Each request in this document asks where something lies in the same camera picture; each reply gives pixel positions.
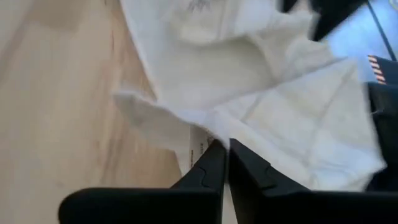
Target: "wooden floor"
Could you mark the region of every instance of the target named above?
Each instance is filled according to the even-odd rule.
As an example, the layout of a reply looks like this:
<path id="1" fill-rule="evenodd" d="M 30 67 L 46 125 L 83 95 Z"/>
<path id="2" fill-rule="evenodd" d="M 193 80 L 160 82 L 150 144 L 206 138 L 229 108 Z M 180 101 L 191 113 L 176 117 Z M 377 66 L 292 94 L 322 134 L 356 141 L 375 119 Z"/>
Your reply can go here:
<path id="1" fill-rule="evenodd" d="M 131 130 L 111 97 L 120 83 L 151 95 L 118 1 L 32 1 L 27 13 L 0 5 L 2 30 L 19 24 L 0 36 L 0 223 L 56 223 L 62 198 L 85 187 L 172 185 L 175 155 Z M 381 6 L 374 10 L 397 53 Z M 367 6 L 328 40 L 368 75 L 367 54 L 390 57 Z"/>

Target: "black plastic part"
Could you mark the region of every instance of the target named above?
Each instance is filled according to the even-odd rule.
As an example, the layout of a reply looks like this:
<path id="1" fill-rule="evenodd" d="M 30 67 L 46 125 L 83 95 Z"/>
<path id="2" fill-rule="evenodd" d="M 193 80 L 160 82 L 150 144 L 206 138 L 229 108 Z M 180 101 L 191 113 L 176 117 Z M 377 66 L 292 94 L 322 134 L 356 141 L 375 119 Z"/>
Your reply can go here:
<path id="1" fill-rule="evenodd" d="M 283 0 L 282 12 L 289 12 L 298 0 Z M 311 39 L 322 40 L 367 0 L 311 0 L 311 8 L 320 14 L 313 25 Z"/>
<path id="2" fill-rule="evenodd" d="M 380 70 L 388 85 L 398 85 L 398 62 L 376 57 Z"/>
<path id="3" fill-rule="evenodd" d="M 214 141 L 171 189 L 85 189 L 58 211 L 61 224 L 221 223 L 226 149 Z"/>
<path id="4" fill-rule="evenodd" d="M 297 3 L 297 0 L 283 0 L 282 1 L 282 12 L 289 12 L 296 3 Z"/>
<path id="5" fill-rule="evenodd" d="M 229 164 L 239 224 L 398 222 L 398 194 L 310 191 L 237 140 Z"/>
<path id="6" fill-rule="evenodd" d="M 394 79 L 386 77 L 387 84 L 391 80 Z M 381 154 L 387 167 L 374 175 L 367 191 L 398 192 L 398 86 L 368 83 L 368 87 Z"/>

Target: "white garment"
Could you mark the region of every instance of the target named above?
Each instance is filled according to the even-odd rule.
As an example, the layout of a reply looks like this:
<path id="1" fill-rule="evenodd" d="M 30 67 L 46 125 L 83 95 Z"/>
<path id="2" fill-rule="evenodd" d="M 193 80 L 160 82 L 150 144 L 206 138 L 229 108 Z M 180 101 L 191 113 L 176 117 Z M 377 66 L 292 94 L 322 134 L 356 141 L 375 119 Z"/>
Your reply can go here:
<path id="1" fill-rule="evenodd" d="M 208 5 L 192 10 L 199 1 Z M 178 0 L 175 11 L 170 1 L 121 2 L 157 101 L 134 90 L 116 100 L 177 153 L 183 174 L 193 142 L 208 138 L 198 127 L 310 189 L 362 190 L 384 167 L 356 64 L 307 39 L 308 11 L 282 14 L 268 0 Z M 244 35 L 254 45 L 230 40 Z"/>

